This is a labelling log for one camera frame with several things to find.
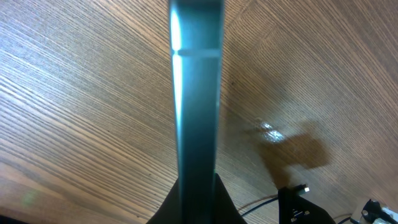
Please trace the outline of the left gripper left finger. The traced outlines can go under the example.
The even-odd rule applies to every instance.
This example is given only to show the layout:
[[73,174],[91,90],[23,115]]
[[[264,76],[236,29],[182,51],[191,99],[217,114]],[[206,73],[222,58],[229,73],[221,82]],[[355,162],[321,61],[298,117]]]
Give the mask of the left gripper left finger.
[[147,224],[182,224],[179,179],[176,180],[158,211]]

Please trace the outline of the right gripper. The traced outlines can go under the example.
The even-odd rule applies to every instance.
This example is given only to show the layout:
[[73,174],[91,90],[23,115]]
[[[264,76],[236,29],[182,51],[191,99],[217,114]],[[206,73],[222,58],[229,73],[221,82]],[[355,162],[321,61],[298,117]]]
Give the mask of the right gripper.
[[[326,210],[301,197],[308,191],[307,185],[278,190],[280,224],[335,224]],[[377,200],[365,199],[355,208],[349,220],[353,224],[373,224],[382,207],[386,206]]]

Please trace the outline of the Galaxy S25 smartphone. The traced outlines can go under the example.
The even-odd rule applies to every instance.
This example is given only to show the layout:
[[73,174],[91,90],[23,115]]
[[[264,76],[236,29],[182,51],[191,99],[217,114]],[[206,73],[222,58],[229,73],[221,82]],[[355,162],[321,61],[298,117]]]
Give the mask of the Galaxy S25 smartphone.
[[212,223],[224,2],[169,1],[180,214]]

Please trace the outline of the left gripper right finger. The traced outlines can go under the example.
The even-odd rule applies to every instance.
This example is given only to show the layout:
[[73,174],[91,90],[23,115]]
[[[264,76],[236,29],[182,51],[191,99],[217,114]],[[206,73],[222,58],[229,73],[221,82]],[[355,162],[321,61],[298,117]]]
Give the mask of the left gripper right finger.
[[218,174],[215,174],[214,224],[246,224]]

